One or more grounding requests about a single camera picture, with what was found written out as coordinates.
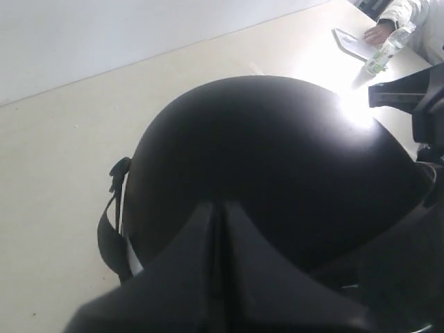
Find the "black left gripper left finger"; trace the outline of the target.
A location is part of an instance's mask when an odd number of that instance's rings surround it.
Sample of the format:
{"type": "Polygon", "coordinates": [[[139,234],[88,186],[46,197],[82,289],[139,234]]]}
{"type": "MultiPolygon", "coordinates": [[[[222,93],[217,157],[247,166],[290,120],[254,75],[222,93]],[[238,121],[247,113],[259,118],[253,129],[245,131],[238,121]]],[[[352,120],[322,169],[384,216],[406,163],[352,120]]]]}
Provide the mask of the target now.
{"type": "Polygon", "coordinates": [[[184,228],[141,273],[83,305],[66,332],[221,332],[212,296],[214,207],[198,205],[184,228]]]}

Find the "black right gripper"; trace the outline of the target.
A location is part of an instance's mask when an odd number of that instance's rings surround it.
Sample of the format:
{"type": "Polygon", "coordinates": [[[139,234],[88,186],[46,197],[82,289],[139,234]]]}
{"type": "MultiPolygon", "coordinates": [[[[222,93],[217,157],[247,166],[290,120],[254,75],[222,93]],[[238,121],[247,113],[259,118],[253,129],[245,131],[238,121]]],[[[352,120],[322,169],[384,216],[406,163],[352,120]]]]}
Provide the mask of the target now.
{"type": "Polygon", "coordinates": [[[443,163],[443,64],[368,88],[371,108],[389,106],[413,114],[418,162],[443,163]]]}

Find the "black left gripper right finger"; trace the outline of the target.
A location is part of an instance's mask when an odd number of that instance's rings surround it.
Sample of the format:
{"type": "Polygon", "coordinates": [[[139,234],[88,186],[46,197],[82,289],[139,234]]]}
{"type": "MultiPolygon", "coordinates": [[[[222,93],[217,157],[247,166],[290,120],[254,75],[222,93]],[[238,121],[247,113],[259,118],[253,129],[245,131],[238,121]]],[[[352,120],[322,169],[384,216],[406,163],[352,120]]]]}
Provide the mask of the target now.
{"type": "Polygon", "coordinates": [[[369,311],[299,271],[237,203],[224,206],[229,332],[377,332],[369,311]]]}

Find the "person's hand on table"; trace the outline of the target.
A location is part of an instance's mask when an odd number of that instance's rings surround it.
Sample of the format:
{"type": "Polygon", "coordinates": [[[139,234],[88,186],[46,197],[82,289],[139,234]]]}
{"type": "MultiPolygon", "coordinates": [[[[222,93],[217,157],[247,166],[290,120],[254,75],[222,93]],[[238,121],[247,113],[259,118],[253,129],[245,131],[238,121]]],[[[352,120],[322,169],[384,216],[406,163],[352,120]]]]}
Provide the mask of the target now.
{"type": "Polygon", "coordinates": [[[392,23],[378,24],[364,33],[364,42],[372,46],[384,43],[394,30],[392,23]]]}

